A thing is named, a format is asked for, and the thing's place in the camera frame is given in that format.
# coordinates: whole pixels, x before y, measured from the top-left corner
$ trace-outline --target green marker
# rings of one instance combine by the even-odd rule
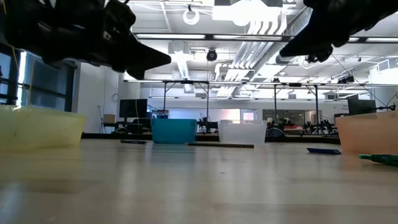
[[[381,164],[398,166],[398,155],[388,155],[388,154],[374,154],[374,155],[359,155],[360,159],[369,159],[373,162],[378,162]]]

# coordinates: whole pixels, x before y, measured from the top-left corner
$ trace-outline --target computer monitor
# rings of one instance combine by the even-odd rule
[[[120,118],[147,118],[148,100],[120,100]]]
[[[348,100],[349,115],[376,113],[374,100]]]

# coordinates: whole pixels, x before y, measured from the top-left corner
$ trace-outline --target table surface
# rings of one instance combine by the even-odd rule
[[[397,223],[398,167],[325,144],[121,144],[0,154],[1,223]]]

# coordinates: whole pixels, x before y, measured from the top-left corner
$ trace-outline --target white plastic bin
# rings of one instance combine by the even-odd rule
[[[221,143],[264,144],[266,131],[266,121],[222,120],[218,123]]]

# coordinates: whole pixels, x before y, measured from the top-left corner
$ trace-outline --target teal plastic bin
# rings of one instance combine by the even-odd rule
[[[153,119],[152,140],[158,144],[185,144],[196,140],[194,119]]]

